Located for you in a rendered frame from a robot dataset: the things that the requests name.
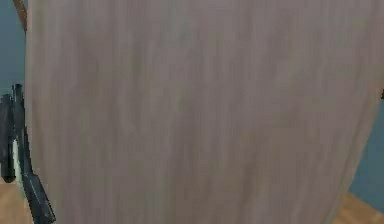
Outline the black floor lamp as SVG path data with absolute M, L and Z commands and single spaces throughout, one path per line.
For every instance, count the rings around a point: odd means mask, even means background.
M 48 196 L 32 166 L 21 84 L 0 96 L 0 176 L 6 183 L 17 183 L 28 202 L 33 224 L 55 223 Z

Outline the grey-brown room door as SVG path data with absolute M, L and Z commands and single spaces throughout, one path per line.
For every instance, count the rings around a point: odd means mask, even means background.
M 56 224 L 330 224 L 384 82 L 384 0 L 29 0 Z

